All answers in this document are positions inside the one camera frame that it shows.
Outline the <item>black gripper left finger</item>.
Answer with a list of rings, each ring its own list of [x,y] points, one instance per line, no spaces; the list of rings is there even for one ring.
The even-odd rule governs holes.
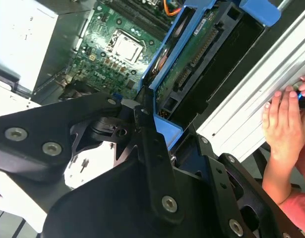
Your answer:
[[[95,93],[1,116],[0,170],[36,182],[54,182],[73,156],[103,141],[117,145],[116,167],[144,141],[166,146],[152,109],[153,91],[144,87],[129,105]]]

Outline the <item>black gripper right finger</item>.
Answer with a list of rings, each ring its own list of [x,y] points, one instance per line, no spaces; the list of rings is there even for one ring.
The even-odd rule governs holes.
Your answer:
[[[215,238],[303,237],[241,163],[230,154],[217,157],[193,125],[186,130],[186,170],[210,187],[211,200],[201,204]]]

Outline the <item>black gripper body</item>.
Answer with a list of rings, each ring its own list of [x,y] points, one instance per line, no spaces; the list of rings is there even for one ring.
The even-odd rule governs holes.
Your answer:
[[[44,238],[214,238],[201,177],[172,167],[161,141],[144,141],[120,165],[62,197]]]

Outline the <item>person's left hand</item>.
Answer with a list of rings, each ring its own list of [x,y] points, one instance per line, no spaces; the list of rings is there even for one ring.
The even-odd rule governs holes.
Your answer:
[[[262,125],[272,159],[294,165],[305,144],[305,111],[300,111],[292,86],[277,91],[265,105]]]

